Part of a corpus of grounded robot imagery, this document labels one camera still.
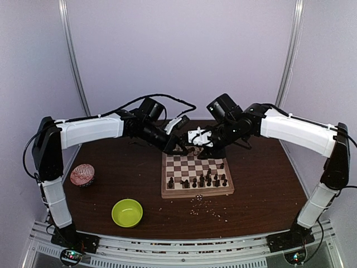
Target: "chess piece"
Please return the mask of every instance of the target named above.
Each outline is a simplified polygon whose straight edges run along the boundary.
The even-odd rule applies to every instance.
[[[189,188],[190,187],[190,183],[189,183],[189,180],[185,180],[184,182],[184,188]]]

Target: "wooden tabletop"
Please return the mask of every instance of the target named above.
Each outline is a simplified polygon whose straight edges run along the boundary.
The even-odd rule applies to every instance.
[[[212,125],[191,121],[184,130]],[[137,238],[194,239],[245,236],[289,229],[306,202],[305,194],[279,141],[252,137],[251,150],[226,148],[235,192],[218,197],[162,199],[162,153],[130,138],[86,143],[71,171],[95,168],[87,188],[64,183],[70,212],[80,231]],[[113,205],[123,198],[139,201],[144,215],[132,229],[117,226]]]

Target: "wooden chessboard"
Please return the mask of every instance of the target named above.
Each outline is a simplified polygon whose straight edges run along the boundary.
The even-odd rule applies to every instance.
[[[202,148],[188,147],[191,152],[187,156],[173,156],[162,154],[162,175],[161,175],[161,197],[162,198],[189,198],[195,197],[198,194],[203,196],[225,195],[234,193],[234,185],[229,172],[229,167],[226,159],[208,159],[199,160],[197,155]],[[203,187],[199,186],[200,175],[204,177],[208,169],[211,169],[212,183],[207,186],[207,181]],[[219,179],[225,174],[227,185],[223,186],[223,181],[220,181],[220,186],[215,187],[214,175],[218,174]],[[168,187],[170,177],[173,177],[174,184],[172,188]],[[197,187],[192,187],[193,179],[197,179]],[[183,181],[189,180],[189,188],[184,188]]]

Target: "wall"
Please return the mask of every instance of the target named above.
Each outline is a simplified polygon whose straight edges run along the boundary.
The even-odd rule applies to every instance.
[[[307,1],[298,54],[284,109],[323,123],[344,122],[357,139],[357,2]],[[350,143],[350,185],[357,185],[356,148]],[[287,145],[309,194],[321,174],[325,159],[308,149]],[[357,263],[357,191],[346,189],[326,212],[342,251],[346,267]]]
[[[144,94],[197,105],[224,92],[247,108],[274,102],[295,1],[69,1],[71,32],[92,114]],[[182,104],[160,98],[169,118]]]
[[[33,222],[45,212],[37,184],[22,168],[23,148],[42,117],[84,112],[58,1],[0,1],[0,36],[0,266],[18,267]],[[73,152],[65,152],[66,162]],[[33,172],[30,154],[26,161]]]

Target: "yellow-green bowl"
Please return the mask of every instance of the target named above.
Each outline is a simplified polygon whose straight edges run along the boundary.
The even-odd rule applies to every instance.
[[[120,227],[133,228],[142,217],[143,208],[134,199],[120,200],[112,209],[112,219]]]

